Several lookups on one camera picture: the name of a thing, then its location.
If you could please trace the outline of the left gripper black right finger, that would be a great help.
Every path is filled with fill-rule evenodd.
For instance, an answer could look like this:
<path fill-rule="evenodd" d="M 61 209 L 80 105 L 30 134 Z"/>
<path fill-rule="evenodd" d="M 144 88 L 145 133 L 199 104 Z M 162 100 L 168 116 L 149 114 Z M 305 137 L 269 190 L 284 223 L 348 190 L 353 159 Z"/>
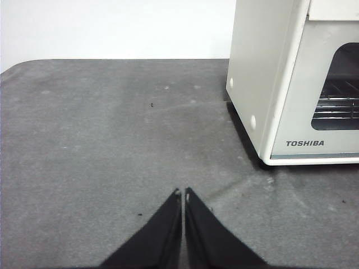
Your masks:
<path fill-rule="evenodd" d="M 191 268 L 269 268 L 214 216 L 192 188 L 185 189 L 185 234 Z"/>

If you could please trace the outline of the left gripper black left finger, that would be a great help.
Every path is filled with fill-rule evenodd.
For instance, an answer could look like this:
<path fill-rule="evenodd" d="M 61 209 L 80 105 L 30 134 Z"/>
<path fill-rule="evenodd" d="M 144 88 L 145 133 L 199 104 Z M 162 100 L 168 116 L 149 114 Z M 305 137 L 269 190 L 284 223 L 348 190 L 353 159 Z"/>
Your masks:
<path fill-rule="evenodd" d="M 177 268 L 182 238 L 181 191 L 175 189 L 148 222 L 100 268 Z"/>

